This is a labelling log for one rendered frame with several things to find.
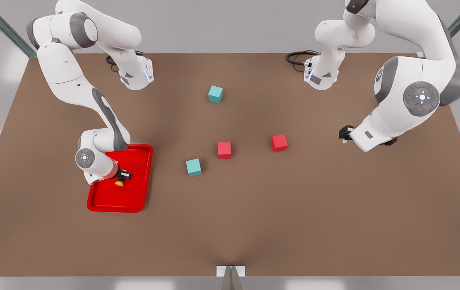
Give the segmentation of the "teal cube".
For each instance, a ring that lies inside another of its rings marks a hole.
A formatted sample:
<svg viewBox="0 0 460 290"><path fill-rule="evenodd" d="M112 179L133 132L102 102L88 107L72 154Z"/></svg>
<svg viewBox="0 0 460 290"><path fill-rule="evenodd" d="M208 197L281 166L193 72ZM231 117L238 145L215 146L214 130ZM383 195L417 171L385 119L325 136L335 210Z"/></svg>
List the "teal cube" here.
<svg viewBox="0 0 460 290"><path fill-rule="evenodd" d="M202 174L202 167L200 165L199 159L187 160L186 169L190 177Z"/></svg>
<svg viewBox="0 0 460 290"><path fill-rule="evenodd" d="M221 87L212 85L208 93L209 101L219 104L222 101L223 93Z"/></svg>

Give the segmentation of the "red plastic tray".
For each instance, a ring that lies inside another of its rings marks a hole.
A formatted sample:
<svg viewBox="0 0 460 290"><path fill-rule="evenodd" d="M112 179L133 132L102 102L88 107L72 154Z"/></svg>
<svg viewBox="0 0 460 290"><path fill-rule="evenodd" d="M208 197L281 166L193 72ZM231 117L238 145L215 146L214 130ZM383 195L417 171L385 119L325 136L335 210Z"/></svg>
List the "red plastic tray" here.
<svg viewBox="0 0 460 290"><path fill-rule="evenodd" d="M153 148L147 144L130 144L124 151L108 152L132 179L117 186L115 179L101 180L90 187L87 208L90 211L136 213L145 205Z"/></svg>

